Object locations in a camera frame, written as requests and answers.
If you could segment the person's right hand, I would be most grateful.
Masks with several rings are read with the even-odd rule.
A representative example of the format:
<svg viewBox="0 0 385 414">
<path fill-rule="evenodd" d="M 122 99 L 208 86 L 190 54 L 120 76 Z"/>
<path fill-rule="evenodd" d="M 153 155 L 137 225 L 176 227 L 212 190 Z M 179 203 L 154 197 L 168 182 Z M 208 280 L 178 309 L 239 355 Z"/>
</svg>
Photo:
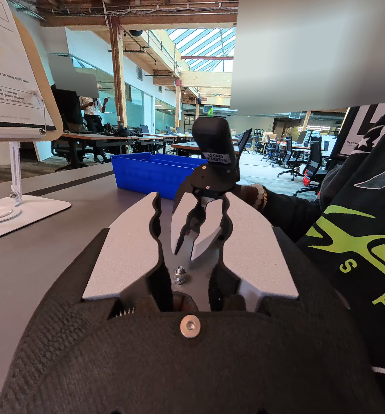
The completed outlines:
<svg viewBox="0 0 385 414">
<path fill-rule="evenodd" d="M 256 210 L 259 210 L 264 205 L 264 190 L 263 188 L 260 189 L 259 186 L 242 185 L 240 198 Z"/>
</svg>

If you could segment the person's left hand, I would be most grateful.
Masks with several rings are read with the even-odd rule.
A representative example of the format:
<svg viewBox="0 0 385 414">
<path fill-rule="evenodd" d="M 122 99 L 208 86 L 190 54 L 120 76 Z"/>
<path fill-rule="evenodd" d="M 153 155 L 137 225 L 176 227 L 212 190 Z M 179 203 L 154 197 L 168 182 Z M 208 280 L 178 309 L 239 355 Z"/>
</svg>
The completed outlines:
<svg viewBox="0 0 385 414">
<path fill-rule="evenodd" d="M 174 312 L 187 312 L 192 314 L 199 311 L 196 303 L 189 294 L 179 291 L 172 291 L 172 294 Z"/>
</svg>

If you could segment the black mesh office chair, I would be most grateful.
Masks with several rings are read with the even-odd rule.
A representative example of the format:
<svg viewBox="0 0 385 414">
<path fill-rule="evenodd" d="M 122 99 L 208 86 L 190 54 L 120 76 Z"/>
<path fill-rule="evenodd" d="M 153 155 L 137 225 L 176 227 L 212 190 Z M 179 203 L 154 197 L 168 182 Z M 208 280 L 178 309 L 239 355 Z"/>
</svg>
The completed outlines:
<svg viewBox="0 0 385 414">
<path fill-rule="evenodd" d="M 67 165 L 55 169 L 55 172 L 88 167 L 83 162 L 86 141 L 83 138 L 88 132 L 63 132 L 61 137 L 51 142 L 53 156 L 64 158 Z"/>
</svg>

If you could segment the blue plastic bin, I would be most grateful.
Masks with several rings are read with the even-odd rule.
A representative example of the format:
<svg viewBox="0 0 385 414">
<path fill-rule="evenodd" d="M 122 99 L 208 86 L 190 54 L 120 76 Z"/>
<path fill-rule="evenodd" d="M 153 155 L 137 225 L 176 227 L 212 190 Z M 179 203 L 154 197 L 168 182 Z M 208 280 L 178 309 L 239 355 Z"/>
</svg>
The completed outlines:
<svg viewBox="0 0 385 414">
<path fill-rule="evenodd" d="M 179 186 L 194 168 L 207 163 L 204 158 L 190 158 L 150 152 L 111 157 L 117 187 L 138 193 L 157 192 L 174 200 Z"/>
</svg>

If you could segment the black framed marker sign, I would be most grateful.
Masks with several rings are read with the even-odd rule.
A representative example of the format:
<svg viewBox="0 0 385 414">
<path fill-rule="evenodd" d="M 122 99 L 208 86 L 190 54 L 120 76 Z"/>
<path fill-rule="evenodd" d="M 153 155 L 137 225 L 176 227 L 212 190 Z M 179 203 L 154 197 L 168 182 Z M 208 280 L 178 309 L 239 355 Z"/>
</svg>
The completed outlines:
<svg viewBox="0 0 385 414">
<path fill-rule="evenodd" d="M 349 108 L 338 134 L 332 153 L 336 157 L 347 157 L 364 135 L 385 114 L 385 103 Z"/>
</svg>

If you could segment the person's right forearm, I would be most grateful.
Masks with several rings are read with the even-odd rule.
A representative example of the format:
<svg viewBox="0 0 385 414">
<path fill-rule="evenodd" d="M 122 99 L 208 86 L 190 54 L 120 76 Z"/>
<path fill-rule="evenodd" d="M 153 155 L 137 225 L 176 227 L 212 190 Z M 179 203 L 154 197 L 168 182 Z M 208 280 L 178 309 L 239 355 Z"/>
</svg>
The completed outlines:
<svg viewBox="0 0 385 414">
<path fill-rule="evenodd" d="M 293 242 L 298 242 L 307 233 L 323 211 L 319 200 L 308 201 L 270 190 L 266 190 L 266 194 L 267 203 L 261 213 Z"/>
</svg>

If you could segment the row of black office chairs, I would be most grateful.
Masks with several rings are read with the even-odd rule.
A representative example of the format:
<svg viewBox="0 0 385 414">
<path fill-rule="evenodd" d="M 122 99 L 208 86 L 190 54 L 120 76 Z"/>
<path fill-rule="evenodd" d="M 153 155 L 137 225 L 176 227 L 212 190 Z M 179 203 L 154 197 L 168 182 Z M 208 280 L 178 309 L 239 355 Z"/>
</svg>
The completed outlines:
<svg viewBox="0 0 385 414">
<path fill-rule="evenodd" d="M 271 191 L 313 200 L 330 167 L 330 155 L 336 136 L 305 130 L 295 138 L 278 138 L 273 133 L 257 133 L 251 147 L 247 145 L 242 159 L 242 182 L 260 182 Z M 305 188 L 304 175 L 311 178 Z"/>
</svg>

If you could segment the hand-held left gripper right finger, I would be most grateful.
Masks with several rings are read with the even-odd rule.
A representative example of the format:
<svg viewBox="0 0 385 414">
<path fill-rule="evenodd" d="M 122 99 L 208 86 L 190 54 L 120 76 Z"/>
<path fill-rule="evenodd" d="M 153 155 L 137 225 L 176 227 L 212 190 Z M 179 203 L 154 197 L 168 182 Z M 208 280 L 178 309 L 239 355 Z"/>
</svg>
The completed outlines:
<svg viewBox="0 0 385 414">
<path fill-rule="evenodd" d="M 231 192 L 225 196 L 232 231 L 223 244 L 222 264 L 238 277 L 238 294 L 247 311 L 255 312 L 264 297 L 297 299 L 297 288 L 269 221 Z"/>
</svg>

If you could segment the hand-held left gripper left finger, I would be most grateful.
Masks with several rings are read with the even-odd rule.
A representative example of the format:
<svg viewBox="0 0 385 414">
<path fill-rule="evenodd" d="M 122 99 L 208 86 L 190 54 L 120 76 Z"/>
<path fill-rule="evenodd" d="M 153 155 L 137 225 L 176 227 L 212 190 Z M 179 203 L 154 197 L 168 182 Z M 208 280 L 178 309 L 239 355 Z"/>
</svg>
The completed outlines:
<svg viewBox="0 0 385 414">
<path fill-rule="evenodd" d="M 160 195 L 151 192 L 109 226 L 82 299 L 119 298 L 125 310 L 152 295 L 164 310 L 164 263 Z"/>
</svg>

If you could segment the wood-edged instruction board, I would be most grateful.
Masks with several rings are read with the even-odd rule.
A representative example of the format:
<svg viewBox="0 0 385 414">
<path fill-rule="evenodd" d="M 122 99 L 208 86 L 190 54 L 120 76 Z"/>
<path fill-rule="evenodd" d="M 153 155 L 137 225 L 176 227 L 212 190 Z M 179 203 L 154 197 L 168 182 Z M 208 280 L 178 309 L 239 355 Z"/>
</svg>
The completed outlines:
<svg viewBox="0 0 385 414">
<path fill-rule="evenodd" d="M 0 140 L 54 141 L 63 124 L 28 30 L 0 0 Z"/>
</svg>

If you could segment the black hoodie with green print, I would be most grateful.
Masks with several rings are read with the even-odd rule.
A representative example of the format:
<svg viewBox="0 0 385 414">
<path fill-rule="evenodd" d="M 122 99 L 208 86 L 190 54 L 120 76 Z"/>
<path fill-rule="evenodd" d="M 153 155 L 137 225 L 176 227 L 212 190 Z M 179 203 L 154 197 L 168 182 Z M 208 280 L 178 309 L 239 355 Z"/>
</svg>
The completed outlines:
<svg viewBox="0 0 385 414">
<path fill-rule="evenodd" d="M 321 191 L 299 247 L 347 303 L 385 397 L 385 115 Z"/>
</svg>

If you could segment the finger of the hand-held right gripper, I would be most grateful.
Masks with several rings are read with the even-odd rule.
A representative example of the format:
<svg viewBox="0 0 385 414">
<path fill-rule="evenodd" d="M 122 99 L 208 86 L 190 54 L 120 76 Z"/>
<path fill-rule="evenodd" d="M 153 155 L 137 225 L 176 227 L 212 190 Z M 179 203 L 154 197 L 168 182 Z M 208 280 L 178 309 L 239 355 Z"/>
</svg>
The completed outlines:
<svg viewBox="0 0 385 414">
<path fill-rule="evenodd" d="M 195 261 L 204 254 L 213 242 L 220 236 L 223 218 L 223 200 L 216 199 L 205 205 L 205 218 L 200 226 L 200 231 L 194 241 L 191 253 L 191 261 Z"/>
<path fill-rule="evenodd" d="M 192 218 L 197 212 L 200 201 L 192 193 L 184 193 L 171 220 L 170 243 L 174 255 L 177 255 L 190 230 Z"/>
</svg>

